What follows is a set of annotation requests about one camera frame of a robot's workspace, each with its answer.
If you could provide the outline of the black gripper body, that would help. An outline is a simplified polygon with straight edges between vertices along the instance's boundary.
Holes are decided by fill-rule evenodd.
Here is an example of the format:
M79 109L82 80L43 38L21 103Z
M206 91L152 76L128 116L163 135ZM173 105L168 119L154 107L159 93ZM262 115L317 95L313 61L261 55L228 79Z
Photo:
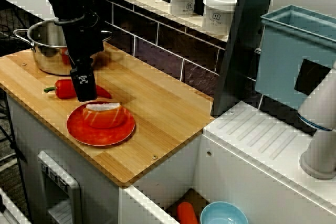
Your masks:
M97 13L84 13L78 17L70 13L56 13L54 24L62 32L55 45L66 47L71 67L90 65L92 55L103 51L101 20Z

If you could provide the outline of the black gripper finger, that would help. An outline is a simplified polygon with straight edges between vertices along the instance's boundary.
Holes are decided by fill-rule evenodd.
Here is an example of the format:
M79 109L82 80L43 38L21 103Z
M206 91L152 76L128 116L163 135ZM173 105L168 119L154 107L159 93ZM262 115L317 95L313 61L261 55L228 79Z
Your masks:
M70 76L79 102L92 101L97 98L96 81L92 67L76 67L70 71Z

